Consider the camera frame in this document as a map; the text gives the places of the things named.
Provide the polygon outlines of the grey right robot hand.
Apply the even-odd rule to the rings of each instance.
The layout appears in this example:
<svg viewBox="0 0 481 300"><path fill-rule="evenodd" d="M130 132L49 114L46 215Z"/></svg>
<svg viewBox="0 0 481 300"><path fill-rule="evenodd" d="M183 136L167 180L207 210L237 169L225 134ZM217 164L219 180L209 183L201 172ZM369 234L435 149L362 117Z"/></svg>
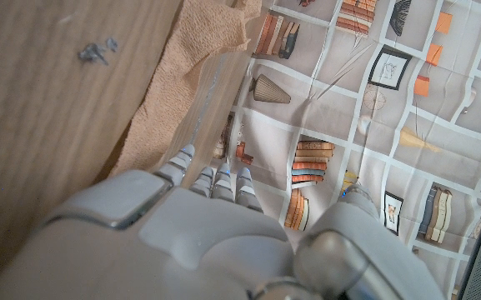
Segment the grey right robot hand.
<svg viewBox="0 0 481 300"><path fill-rule="evenodd" d="M0 299L440 299L426 264L359 185L296 242L266 215L247 169L181 181L182 147L51 212L0 274Z"/></svg>

